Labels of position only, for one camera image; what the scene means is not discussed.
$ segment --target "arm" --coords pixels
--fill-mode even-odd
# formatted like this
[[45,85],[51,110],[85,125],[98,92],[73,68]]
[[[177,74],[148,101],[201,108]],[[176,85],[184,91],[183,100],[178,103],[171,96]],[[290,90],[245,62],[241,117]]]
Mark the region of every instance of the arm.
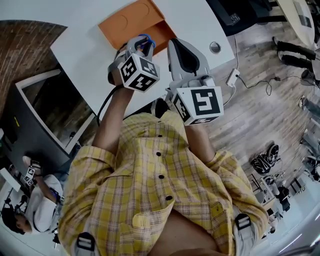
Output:
[[44,178],[42,176],[37,176],[34,178],[43,193],[44,197],[48,198],[50,201],[57,203],[57,199],[48,187],[48,185],[44,182]]
[[214,159],[216,152],[203,124],[185,126],[184,129],[190,151],[205,164]]
[[247,214],[257,225],[259,238],[261,238],[267,229],[269,217],[255,197],[250,182],[237,159],[230,152],[220,150],[206,166],[219,175],[232,198],[232,204],[240,212]]
[[133,93],[125,88],[114,93],[92,146],[82,147],[71,164],[58,225],[59,240],[68,252],[84,230],[100,186],[114,170],[120,129]]
[[113,94],[92,146],[117,154],[122,122],[133,93],[133,90],[122,88]]

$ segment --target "hair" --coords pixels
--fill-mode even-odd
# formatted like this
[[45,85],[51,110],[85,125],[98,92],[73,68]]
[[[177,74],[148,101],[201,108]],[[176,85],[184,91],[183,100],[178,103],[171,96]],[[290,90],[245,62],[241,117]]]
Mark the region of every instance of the hair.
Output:
[[1,213],[2,213],[1,217],[2,217],[3,223],[11,231],[16,232],[16,233],[21,234],[21,235],[25,234],[25,232],[22,229],[17,227],[16,215],[19,215],[19,214],[15,214],[15,211],[12,208],[12,206],[10,208],[3,208]]

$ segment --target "orange tray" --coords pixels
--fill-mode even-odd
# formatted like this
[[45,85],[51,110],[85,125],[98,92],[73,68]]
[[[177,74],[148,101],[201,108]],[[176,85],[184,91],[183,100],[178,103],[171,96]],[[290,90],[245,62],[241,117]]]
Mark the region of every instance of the orange tray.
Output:
[[100,23],[104,36],[116,49],[139,34],[148,34],[155,41],[153,55],[167,48],[176,35],[152,0],[138,0],[117,11]]

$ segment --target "white table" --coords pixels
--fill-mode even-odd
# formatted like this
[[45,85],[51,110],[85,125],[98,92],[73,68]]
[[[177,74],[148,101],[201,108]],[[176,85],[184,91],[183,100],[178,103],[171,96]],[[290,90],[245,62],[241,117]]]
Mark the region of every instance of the white table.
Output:
[[[304,11],[305,16],[310,19],[311,27],[307,27],[301,24],[296,6],[294,2],[298,2],[301,5],[301,9]],[[293,28],[297,37],[310,49],[313,49],[315,45],[315,25],[307,5],[306,0],[275,0],[271,2],[272,6],[279,6],[284,14],[285,19],[281,19],[281,16],[269,16],[264,18],[266,22],[289,22]]]
[[[205,0],[153,0],[178,38],[197,47],[206,57],[211,69],[234,59],[228,39]],[[74,86],[90,108],[97,114],[113,89],[108,83],[108,66],[116,50],[111,46],[98,24],[108,16],[132,3],[132,0],[94,0],[78,8],[72,25],[52,44],[51,50]],[[217,42],[221,51],[214,54],[210,44]],[[146,93],[135,92],[127,107],[128,116],[163,96],[172,81],[168,68],[167,49],[153,57],[160,66],[160,81]],[[102,118],[108,104],[101,113]]]

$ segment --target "power adapter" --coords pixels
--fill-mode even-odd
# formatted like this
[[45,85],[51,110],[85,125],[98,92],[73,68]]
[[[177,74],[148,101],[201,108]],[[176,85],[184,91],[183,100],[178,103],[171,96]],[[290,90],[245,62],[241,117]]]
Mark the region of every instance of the power adapter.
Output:
[[235,83],[239,77],[239,70],[237,70],[236,68],[234,68],[228,78],[228,80],[226,81],[226,84],[230,87],[235,87]]

